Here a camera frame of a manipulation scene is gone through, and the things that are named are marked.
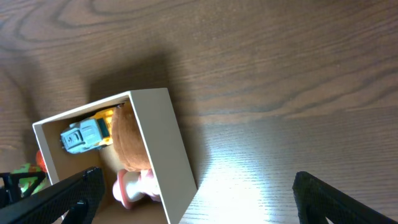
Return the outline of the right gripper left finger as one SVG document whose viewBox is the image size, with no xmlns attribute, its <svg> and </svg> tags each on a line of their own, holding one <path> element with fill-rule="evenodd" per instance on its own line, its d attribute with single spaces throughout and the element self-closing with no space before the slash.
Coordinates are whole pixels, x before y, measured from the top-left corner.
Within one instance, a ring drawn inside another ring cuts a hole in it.
<svg viewBox="0 0 398 224">
<path fill-rule="evenodd" d="M 19 180 L 37 177 L 23 194 Z M 53 223 L 65 215 L 63 223 L 91 223 L 103 199 L 103 171 L 90 167 L 36 194 L 33 191 L 45 173 L 2 173 L 1 223 Z"/>
</svg>

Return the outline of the brown plush toy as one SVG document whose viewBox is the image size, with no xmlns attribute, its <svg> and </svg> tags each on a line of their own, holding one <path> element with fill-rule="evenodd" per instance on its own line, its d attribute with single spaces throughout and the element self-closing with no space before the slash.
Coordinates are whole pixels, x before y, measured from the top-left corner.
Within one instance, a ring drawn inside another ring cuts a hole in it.
<svg viewBox="0 0 398 224">
<path fill-rule="evenodd" d="M 114 150 L 127 171 L 151 169 L 149 156 L 130 101 L 114 109 L 111 122 Z"/>
</svg>

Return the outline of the pink white pig toy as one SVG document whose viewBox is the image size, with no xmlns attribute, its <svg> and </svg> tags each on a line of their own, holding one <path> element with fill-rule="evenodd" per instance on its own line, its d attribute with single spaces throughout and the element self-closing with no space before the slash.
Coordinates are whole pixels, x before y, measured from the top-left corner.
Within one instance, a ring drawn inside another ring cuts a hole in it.
<svg viewBox="0 0 398 224">
<path fill-rule="evenodd" d="M 117 173 L 117 180 L 113 184 L 113 197 L 124 208 L 131 209 L 133 205 L 145 196 L 160 202 L 160 187 L 152 169 L 139 172 L 121 169 Z"/>
</svg>

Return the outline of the orange ball toy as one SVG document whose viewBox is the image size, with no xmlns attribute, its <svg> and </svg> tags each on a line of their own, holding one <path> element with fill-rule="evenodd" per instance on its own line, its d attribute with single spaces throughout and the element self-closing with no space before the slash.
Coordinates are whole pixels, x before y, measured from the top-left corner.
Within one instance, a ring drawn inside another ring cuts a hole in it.
<svg viewBox="0 0 398 224">
<path fill-rule="evenodd" d="M 47 168 L 46 168 L 45 161 L 44 161 L 41 151 L 36 152 L 35 161 L 36 161 L 37 165 L 40 167 L 40 169 L 43 172 L 47 173 Z"/>
</svg>

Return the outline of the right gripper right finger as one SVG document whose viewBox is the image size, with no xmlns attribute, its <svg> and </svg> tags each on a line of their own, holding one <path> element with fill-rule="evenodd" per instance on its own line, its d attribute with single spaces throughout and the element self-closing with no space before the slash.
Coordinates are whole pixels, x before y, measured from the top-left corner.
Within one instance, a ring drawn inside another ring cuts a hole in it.
<svg viewBox="0 0 398 224">
<path fill-rule="evenodd" d="M 300 224 L 397 224 L 305 171 L 296 173 L 292 190 Z"/>
</svg>

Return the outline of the grey yellow toy truck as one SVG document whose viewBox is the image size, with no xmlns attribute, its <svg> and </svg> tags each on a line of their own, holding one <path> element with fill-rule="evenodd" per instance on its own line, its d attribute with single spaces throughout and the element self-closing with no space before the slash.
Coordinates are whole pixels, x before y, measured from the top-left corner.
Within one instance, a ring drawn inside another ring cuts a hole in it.
<svg viewBox="0 0 398 224">
<path fill-rule="evenodd" d="M 93 116 L 72 123 L 60 134 L 62 148 L 70 154 L 100 150 L 113 144 L 112 119 L 116 108 L 98 111 Z"/>
</svg>

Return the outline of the green numbered ball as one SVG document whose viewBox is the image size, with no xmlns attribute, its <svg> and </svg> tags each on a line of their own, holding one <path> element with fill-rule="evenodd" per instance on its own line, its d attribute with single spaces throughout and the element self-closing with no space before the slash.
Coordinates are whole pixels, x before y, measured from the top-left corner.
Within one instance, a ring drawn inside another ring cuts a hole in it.
<svg viewBox="0 0 398 224">
<path fill-rule="evenodd" d="M 19 173 L 31 173 L 31 172 L 39 172 L 42 171 L 40 166 L 26 163 L 20 166 L 20 168 L 13 170 L 11 173 L 12 174 L 19 174 Z M 24 194 L 26 190 L 28 190 L 29 187 L 31 187 L 34 182 L 37 180 L 37 177 L 28 177 L 25 179 L 20 179 L 19 180 L 19 188 L 21 192 Z M 35 188 L 33 191 L 33 194 L 36 194 L 37 192 L 40 192 L 41 190 L 47 188 L 50 185 L 50 181 L 48 177 L 46 176 L 43 181 Z"/>
</svg>

